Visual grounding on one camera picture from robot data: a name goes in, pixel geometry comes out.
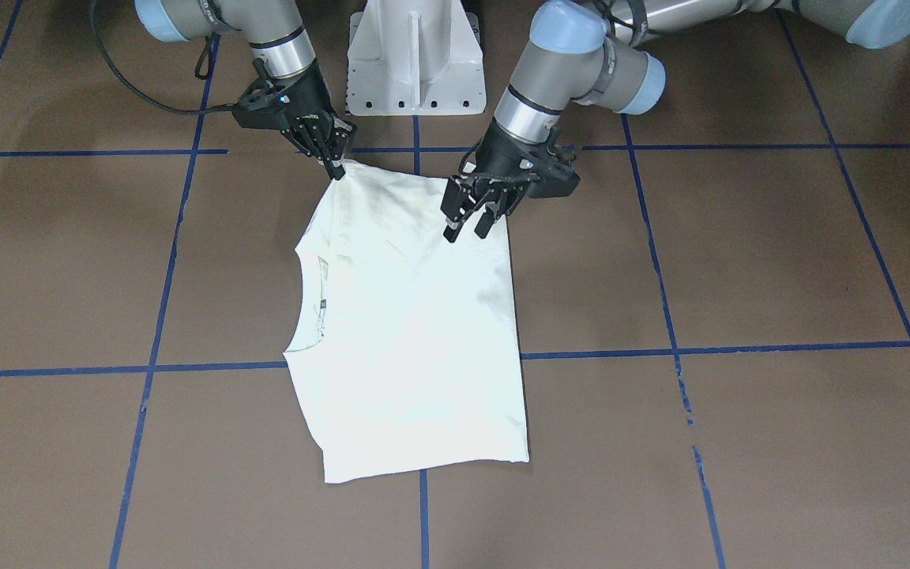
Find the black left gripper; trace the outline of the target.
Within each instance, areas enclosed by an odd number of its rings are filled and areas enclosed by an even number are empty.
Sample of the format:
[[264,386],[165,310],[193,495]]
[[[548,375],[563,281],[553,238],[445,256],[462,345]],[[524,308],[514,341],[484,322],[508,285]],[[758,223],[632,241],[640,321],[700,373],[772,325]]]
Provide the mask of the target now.
[[530,183],[527,141],[510,133],[496,119],[488,123],[485,134],[463,155],[455,178],[448,178],[440,210],[446,227],[444,238],[455,243],[466,220],[480,211],[476,236],[488,237],[491,228],[507,213],[512,213],[528,198]]

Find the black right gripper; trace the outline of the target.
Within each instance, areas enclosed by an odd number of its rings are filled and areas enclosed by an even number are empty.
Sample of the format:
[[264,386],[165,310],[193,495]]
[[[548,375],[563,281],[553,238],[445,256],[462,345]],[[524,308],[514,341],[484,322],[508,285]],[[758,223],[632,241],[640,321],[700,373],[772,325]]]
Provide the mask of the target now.
[[286,86],[283,101],[289,129],[281,133],[301,152],[324,166],[332,180],[342,179],[342,161],[352,147],[356,126],[341,119],[333,109],[318,62],[313,62]]

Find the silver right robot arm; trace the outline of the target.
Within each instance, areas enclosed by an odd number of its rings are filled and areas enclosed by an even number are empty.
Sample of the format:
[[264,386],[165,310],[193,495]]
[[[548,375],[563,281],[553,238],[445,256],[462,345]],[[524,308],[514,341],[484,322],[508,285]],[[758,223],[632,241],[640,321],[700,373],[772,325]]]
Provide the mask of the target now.
[[227,107],[243,129],[281,133],[333,180],[356,126],[333,109],[306,25],[293,1],[137,1],[137,17],[161,42],[242,33],[256,79]]

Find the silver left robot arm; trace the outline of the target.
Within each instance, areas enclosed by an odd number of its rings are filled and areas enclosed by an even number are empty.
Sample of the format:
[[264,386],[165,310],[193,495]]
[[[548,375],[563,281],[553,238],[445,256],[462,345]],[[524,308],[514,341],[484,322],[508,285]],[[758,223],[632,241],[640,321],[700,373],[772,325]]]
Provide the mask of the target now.
[[571,195],[579,176],[573,155],[557,145],[561,115],[568,104],[618,115],[650,111],[667,71],[643,43],[773,9],[870,50],[910,35],[910,1],[547,1],[487,132],[448,179],[445,239],[454,242],[470,217],[478,217],[476,234],[485,238],[523,199]]

